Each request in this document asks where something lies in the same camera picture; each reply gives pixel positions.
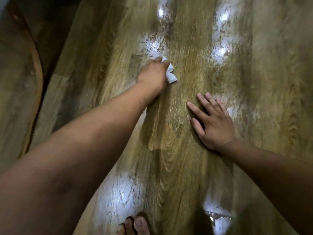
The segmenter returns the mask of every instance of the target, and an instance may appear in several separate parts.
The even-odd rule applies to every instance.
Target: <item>hand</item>
[[[125,223],[121,223],[117,227],[117,235],[150,235],[148,223],[142,216],[137,216],[135,219],[128,217]]]
[[[147,64],[141,69],[137,83],[145,84],[152,91],[159,95],[166,86],[166,70],[170,62],[161,62],[162,56],[148,60]]]
[[[227,143],[236,140],[233,121],[220,99],[215,101],[209,93],[206,93],[205,96],[199,93],[197,98],[209,116],[191,102],[187,102],[190,110],[204,124],[204,129],[197,119],[191,119],[190,123],[208,149],[219,151]]]

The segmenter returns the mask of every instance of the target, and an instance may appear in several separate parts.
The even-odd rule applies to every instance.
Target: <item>fingernail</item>
[[[142,226],[142,220],[141,220],[141,218],[137,218],[137,219],[135,220],[135,224],[136,224],[136,226],[138,226],[138,227]]]
[[[117,232],[122,231],[124,229],[124,225],[121,223],[117,226]]]
[[[130,227],[131,224],[132,224],[132,221],[129,218],[125,220],[125,226],[126,227]]]

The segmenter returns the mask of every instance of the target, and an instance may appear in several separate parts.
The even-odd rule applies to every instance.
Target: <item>white cloth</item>
[[[154,55],[152,57],[152,59],[156,59],[159,55]],[[167,60],[166,57],[162,56],[162,62],[164,62],[165,60]],[[169,84],[177,81],[177,78],[175,77],[174,74],[172,74],[172,71],[174,70],[174,67],[172,64],[170,64],[170,66],[168,67],[167,71],[166,71],[166,78]]]

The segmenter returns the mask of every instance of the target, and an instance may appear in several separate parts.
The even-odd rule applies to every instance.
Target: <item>toe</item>
[[[142,216],[135,218],[134,226],[138,235],[150,235],[148,223]]]
[[[116,234],[117,234],[117,235],[126,235],[125,226],[124,226],[123,223],[121,223],[121,224],[119,224],[119,225],[117,226]]]
[[[125,220],[126,235],[135,235],[133,230],[133,221],[134,219],[132,217],[128,217]]]

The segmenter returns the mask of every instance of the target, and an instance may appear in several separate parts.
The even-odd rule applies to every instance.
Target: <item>skin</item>
[[[166,87],[169,62],[161,60],[150,60],[133,87],[53,133],[1,175],[1,235],[73,233],[140,115]],[[203,144],[242,168],[298,233],[311,234],[313,166],[238,139],[224,104],[209,93],[197,97],[208,114],[187,105],[198,118],[191,125]],[[133,227],[150,235],[141,216],[127,218],[116,233],[134,235]]]

